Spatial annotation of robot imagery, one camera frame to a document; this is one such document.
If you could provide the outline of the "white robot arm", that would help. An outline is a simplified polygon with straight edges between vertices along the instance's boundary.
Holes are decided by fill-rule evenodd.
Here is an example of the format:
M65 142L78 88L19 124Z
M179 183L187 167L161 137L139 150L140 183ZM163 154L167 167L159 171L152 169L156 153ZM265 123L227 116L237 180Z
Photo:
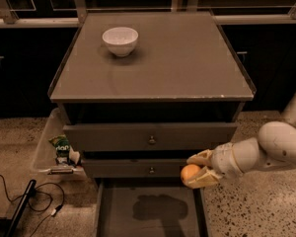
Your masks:
M181 170L183 184L191 189L234 179L251 171L296 168L296 128L272 121L264 124L257 137L225 143L190 156Z

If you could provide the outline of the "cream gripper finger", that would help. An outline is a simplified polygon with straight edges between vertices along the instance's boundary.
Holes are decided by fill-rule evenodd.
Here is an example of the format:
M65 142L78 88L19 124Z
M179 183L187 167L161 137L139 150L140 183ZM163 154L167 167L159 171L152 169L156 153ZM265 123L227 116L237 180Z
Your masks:
M214 186L219 183L220 176L216 175L213 170L207 167L200 167L201 170L192 178L183 182L187 187L191 189L199 189L209 186Z
M211 167L211 157L212 157L213 151L210 149L203 150L201 152L198 152L190 157L187 158L186 162L188 164L195 164L198 166L207 166Z

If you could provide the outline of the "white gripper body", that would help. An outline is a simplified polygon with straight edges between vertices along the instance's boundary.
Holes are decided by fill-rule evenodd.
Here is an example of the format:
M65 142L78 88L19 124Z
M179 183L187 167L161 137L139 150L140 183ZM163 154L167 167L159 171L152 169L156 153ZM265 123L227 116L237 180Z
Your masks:
M223 178L234 179L243 175L235 160L232 143L219 145L212 151L211 166Z

